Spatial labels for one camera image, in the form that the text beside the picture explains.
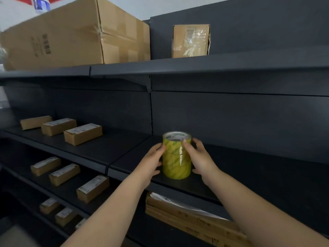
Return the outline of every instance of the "right hand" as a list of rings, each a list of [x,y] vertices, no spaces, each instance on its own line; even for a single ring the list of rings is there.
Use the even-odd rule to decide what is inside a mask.
[[[206,151],[203,143],[196,138],[193,138],[192,141],[195,142],[196,149],[194,149],[194,147],[185,139],[183,141],[183,145],[189,153],[195,167],[192,171],[196,174],[201,174],[203,182],[208,185],[210,174],[219,169]]]

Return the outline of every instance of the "finger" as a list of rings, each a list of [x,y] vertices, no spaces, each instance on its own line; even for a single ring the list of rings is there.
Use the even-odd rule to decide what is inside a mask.
[[[158,175],[159,173],[160,173],[159,170],[155,170],[155,171],[153,172],[153,175],[152,175],[152,176]]]
[[[189,155],[192,155],[196,152],[194,147],[190,143],[188,143],[186,141],[186,139],[183,140],[183,145],[184,145],[185,149],[187,150],[187,152],[189,153]]]
[[[192,141],[196,144],[196,148],[205,149],[205,147],[204,147],[203,143],[201,142],[201,140],[193,138]]]
[[[195,173],[195,174],[200,174],[199,171],[196,170],[196,169],[193,169],[192,172]]]
[[[148,153],[153,153],[155,152],[157,149],[159,149],[162,146],[162,143],[158,143],[154,146],[151,147],[151,149],[148,151]]]
[[[165,150],[166,150],[166,146],[165,145],[162,145],[158,150],[156,150],[156,152],[155,152],[156,158],[157,159],[160,159],[160,157],[165,152]]]

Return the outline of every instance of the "yellow tape roll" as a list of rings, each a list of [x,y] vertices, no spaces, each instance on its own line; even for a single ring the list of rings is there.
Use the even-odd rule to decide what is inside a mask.
[[[191,143],[191,135],[184,132],[168,132],[162,139],[166,145],[162,155],[163,173],[173,179],[187,178],[191,174],[191,158],[183,147],[183,139]]]

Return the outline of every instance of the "hand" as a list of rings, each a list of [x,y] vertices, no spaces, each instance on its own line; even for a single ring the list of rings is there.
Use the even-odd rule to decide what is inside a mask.
[[[203,143],[196,139],[192,139],[196,144],[196,149],[188,143],[185,139],[183,141],[183,145],[187,152],[189,153],[192,163],[195,166],[195,169],[192,172],[196,174],[201,174],[203,182],[208,185],[208,177],[212,174],[213,171],[219,170],[209,153],[206,151]]]
[[[165,150],[166,146],[162,145],[162,143],[152,146],[132,172],[132,174],[136,174],[137,177],[142,178],[144,189],[150,184],[151,178],[160,173],[159,170],[155,169],[162,165],[159,160]]]

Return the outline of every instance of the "tape roll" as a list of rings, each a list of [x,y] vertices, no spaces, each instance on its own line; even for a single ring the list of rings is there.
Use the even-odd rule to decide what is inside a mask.
[[[163,173],[173,179],[187,178],[191,174],[191,157],[183,146],[183,139],[191,143],[191,135],[179,131],[167,132],[162,139],[166,146],[162,155]]]

